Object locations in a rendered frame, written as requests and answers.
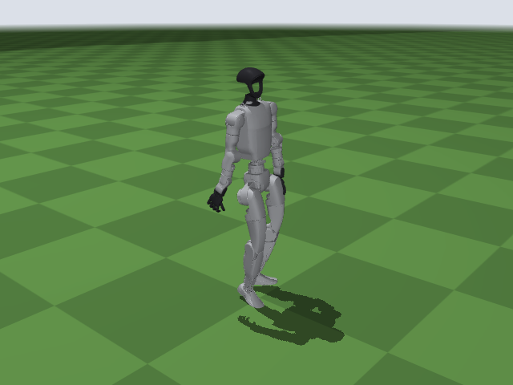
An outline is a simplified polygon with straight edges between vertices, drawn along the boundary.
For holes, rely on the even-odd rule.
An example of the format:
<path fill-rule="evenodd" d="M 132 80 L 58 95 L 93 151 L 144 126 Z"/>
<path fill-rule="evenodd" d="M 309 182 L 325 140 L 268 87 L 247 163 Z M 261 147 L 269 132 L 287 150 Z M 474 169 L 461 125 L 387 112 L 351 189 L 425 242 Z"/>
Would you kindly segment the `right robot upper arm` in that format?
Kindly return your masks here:
<path fill-rule="evenodd" d="M 245 112 L 236 110 L 229 113 L 225 119 L 226 124 L 226 138 L 225 138 L 225 154 L 232 152 L 235 156 L 233 163 L 237 163 L 241 159 L 240 151 L 236 150 L 236 145 L 239 140 L 240 129 L 244 125 Z M 225 155 L 224 154 L 224 155 Z"/>

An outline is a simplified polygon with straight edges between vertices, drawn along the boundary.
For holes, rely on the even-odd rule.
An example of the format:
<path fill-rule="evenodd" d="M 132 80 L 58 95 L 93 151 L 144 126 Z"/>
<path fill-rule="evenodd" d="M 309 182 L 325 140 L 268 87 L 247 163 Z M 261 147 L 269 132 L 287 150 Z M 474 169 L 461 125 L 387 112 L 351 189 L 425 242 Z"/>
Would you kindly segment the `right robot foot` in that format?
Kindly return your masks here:
<path fill-rule="evenodd" d="M 255 307 L 255 308 L 264 307 L 265 306 L 264 303 L 258 298 L 256 292 L 251 291 L 251 289 L 249 290 L 249 294 L 248 294 L 248 292 L 244 290 L 244 283 L 241 283 L 238 286 L 237 291 L 245 298 L 246 302 L 250 306 Z"/>

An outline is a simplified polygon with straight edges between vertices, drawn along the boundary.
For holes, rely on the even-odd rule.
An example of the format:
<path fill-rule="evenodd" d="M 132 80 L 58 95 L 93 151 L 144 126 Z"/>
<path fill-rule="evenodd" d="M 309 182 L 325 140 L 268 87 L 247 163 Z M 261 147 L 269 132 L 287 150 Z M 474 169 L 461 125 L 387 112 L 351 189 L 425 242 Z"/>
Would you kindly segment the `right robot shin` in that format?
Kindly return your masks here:
<path fill-rule="evenodd" d="M 245 274 L 245 280 L 244 280 L 244 290 L 248 292 L 251 289 L 253 291 L 254 284 L 257 279 L 257 275 L 259 274 L 261 270 L 261 264 L 263 261 L 264 252 L 261 251 L 258 253 L 258 256 L 256 256 L 256 253 L 254 252 L 254 249 L 252 247 L 252 243 L 248 242 L 244 246 L 245 252 L 243 257 L 243 263 L 244 263 L 244 274 Z"/>

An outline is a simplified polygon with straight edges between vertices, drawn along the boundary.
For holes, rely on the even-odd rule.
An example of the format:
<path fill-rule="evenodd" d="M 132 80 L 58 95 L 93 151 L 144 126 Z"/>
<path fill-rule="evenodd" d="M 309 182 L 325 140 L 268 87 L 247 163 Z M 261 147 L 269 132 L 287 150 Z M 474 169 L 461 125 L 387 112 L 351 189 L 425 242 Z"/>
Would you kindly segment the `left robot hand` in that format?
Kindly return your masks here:
<path fill-rule="evenodd" d="M 280 176 L 279 176 L 279 175 L 275 175 L 275 174 L 273 173 L 273 175 L 275 175 L 275 176 L 279 176 L 279 177 L 280 177 L 280 179 L 281 179 L 281 183 L 282 183 L 283 191 L 284 191 L 284 192 L 283 192 L 283 195 L 285 195 L 285 194 L 286 194 L 285 182 L 282 180 L 282 178 L 284 177 L 284 173 L 285 173 L 285 169 L 284 169 L 284 168 L 282 168 L 282 169 L 281 169 L 281 175 L 280 175 Z"/>

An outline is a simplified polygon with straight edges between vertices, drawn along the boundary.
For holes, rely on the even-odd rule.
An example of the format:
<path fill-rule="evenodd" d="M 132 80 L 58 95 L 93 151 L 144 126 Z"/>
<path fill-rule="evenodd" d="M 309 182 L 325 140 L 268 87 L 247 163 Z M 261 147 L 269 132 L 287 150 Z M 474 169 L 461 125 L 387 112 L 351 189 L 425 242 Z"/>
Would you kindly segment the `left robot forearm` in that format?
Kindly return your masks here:
<path fill-rule="evenodd" d="M 284 160 L 282 156 L 282 143 L 277 147 L 271 147 L 270 152 L 273 158 L 273 172 L 275 175 L 281 175 L 281 169 L 284 168 Z"/>

